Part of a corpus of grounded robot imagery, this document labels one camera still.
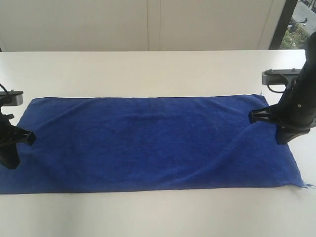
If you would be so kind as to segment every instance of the window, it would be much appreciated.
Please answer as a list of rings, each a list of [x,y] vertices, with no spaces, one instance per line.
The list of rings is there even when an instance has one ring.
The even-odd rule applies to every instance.
[[[304,49],[316,31],[316,0],[287,0],[270,49]]]

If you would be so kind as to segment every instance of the white wall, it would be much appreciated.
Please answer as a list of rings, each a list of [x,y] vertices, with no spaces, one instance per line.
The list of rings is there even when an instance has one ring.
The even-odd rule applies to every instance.
[[[268,49],[285,0],[1,0],[3,51]]]

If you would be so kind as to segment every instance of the microfiber towel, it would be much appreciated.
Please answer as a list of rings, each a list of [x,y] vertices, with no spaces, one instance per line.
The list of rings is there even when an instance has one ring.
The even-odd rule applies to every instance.
[[[39,98],[19,127],[21,164],[1,194],[277,187],[303,181],[276,126],[250,124],[263,96]]]

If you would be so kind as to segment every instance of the table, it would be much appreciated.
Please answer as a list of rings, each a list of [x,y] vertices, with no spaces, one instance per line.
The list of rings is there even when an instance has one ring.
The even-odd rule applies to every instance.
[[[300,68],[304,52],[0,53],[0,82],[23,90],[3,108],[18,122],[36,97],[218,96],[263,93],[269,68]],[[316,129],[290,142],[304,180],[316,184]],[[314,237],[316,189],[204,189],[0,196],[2,237]]]

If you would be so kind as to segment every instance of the towel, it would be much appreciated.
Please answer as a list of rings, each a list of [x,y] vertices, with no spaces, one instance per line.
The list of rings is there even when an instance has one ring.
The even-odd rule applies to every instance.
[[[278,187],[303,181],[276,126],[250,124],[260,95],[38,98],[18,126],[21,164],[0,167],[1,194]]]

